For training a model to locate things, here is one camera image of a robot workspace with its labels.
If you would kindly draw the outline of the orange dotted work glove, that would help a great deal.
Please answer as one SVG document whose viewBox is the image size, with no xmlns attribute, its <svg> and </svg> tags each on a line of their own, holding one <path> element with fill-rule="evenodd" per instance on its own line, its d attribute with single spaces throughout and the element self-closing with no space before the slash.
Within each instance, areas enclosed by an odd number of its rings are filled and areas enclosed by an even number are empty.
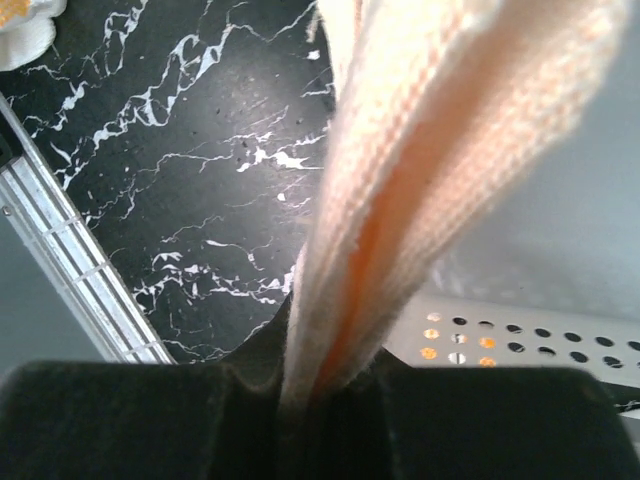
<svg viewBox="0 0 640 480">
<path fill-rule="evenodd" d="M 54 19 L 66 7 L 66 0 L 1 0 L 1 71 L 41 57 L 55 40 Z"/>
</svg>

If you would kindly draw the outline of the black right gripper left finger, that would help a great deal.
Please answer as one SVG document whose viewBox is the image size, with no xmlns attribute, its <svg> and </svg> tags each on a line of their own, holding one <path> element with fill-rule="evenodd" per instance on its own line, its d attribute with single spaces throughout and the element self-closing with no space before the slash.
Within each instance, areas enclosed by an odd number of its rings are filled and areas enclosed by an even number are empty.
<svg viewBox="0 0 640 480">
<path fill-rule="evenodd" d="M 5 479 L 272 479 L 289 305 L 202 364 L 38 361 L 1 382 Z"/>
</svg>

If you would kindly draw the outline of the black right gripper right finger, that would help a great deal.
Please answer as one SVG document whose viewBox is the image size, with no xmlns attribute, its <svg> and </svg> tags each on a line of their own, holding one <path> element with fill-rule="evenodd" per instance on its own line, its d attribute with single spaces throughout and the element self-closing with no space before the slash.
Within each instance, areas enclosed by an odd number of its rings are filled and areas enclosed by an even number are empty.
<svg viewBox="0 0 640 480">
<path fill-rule="evenodd" d="M 570 368 L 411 367 L 382 353 L 334 399 L 323 479 L 635 479 L 605 389 Z"/>
</svg>

